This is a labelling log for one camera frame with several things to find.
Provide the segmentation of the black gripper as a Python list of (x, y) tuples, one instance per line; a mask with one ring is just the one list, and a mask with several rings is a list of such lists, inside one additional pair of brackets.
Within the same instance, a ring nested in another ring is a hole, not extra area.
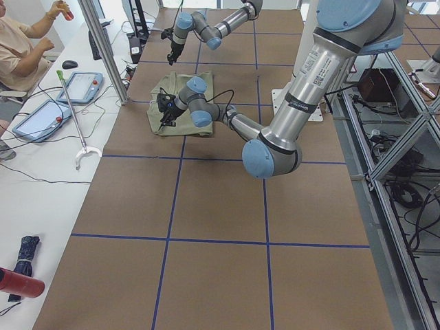
[(171, 51), (167, 55), (168, 64), (173, 65), (174, 61), (176, 61), (180, 57), (181, 54), (182, 54), (182, 45), (172, 41), (171, 42)]
[(166, 126), (176, 127), (175, 121), (182, 114), (182, 110), (177, 107), (174, 102), (165, 102), (161, 106), (161, 112), (163, 113), (163, 117), (158, 131), (161, 131)]

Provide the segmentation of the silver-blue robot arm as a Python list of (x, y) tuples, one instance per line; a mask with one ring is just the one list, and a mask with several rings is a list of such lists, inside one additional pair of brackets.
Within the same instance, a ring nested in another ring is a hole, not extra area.
[(194, 32), (211, 50), (216, 50), (226, 36), (244, 23), (258, 18), (263, 6), (262, 1), (242, 1), (242, 4), (241, 8), (213, 26), (208, 24), (205, 14), (200, 11), (178, 12), (173, 27), (164, 29), (161, 33), (162, 40), (170, 40), (168, 64), (173, 65), (177, 62), (190, 32)]
[(343, 64), (354, 56), (396, 50), (403, 41), (405, 1), (319, 1), (313, 45), (268, 126), (261, 126), (232, 105), (206, 100), (206, 82), (191, 78), (175, 96), (157, 97), (162, 127), (172, 127), (185, 112), (196, 127), (224, 123), (245, 140), (243, 165), (258, 179), (296, 170), (302, 153), (296, 141), (328, 92)]

